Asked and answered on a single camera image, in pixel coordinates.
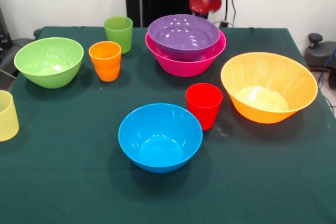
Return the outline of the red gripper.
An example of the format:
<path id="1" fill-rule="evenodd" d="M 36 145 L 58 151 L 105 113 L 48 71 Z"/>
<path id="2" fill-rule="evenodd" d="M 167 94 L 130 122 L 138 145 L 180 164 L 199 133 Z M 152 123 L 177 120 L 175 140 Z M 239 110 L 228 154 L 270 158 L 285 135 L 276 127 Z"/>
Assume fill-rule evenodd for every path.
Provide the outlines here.
<path id="1" fill-rule="evenodd" d="M 222 0 L 190 0 L 189 6 L 193 13 L 206 15 L 217 12 L 222 6 Z"/>

